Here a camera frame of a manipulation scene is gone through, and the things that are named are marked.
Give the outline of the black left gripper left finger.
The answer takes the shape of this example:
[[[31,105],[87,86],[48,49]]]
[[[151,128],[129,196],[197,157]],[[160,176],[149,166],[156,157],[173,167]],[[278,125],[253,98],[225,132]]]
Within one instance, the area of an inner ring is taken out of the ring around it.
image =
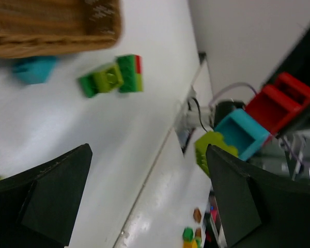
[[[91,159],[84,144],[0,180],[0,247],[68,246]]]

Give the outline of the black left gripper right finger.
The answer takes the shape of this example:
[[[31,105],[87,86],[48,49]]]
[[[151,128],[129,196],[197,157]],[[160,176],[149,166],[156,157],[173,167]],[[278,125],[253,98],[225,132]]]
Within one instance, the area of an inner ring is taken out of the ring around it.
[[[206,160],[228,247],[310,247],[310,184],[209,145]]]

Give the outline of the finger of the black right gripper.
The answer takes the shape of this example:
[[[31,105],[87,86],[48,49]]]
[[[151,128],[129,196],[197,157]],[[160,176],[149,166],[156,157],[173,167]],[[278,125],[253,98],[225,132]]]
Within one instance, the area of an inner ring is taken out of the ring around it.
[[[310,87],[310,27],[264,84],[273,84],[281,72],[289,73]],[[310,105],[286,129],[310,129]]]

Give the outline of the red top lego stack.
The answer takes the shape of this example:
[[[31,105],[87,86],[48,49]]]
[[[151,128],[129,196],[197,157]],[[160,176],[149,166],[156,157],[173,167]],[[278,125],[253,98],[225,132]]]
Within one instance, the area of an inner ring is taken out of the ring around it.
[[[309,105],[310,87],[283,72],[262,88],[245,111],[275,136]]]

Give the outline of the cyan lime lego stack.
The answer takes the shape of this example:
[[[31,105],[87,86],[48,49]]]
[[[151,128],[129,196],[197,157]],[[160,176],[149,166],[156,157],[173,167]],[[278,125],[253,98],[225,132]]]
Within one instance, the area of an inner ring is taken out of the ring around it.
[[[266,142],[270,133],[243,109],[236,109],[223,118],[213,131],[195,143],[197,165],[209,176],[206,151],[215,145],[242,161],[250,159]]]

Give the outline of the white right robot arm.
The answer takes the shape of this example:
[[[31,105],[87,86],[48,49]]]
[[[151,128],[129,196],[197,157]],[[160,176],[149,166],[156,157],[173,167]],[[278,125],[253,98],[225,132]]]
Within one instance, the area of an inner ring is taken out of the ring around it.
[[[310,28],[305,31],[291,52],[277,69],[274,70],[265,83],[263,83],[262,87],[274,84],[275,78],[278,77],[281,72],[290,73],[310,87]],[[215,108],[211,106],[207,107],[205,115],[203,115],[200,110],[196,112],[189,110],[185,116],[186,123],[192,128],[203,127],[204,125],[214,128],[215,122],[211,114],[216,113],[218,110],[218,106]],[[305,130],[310,130],[310,105],[279,133],[302,132]]]

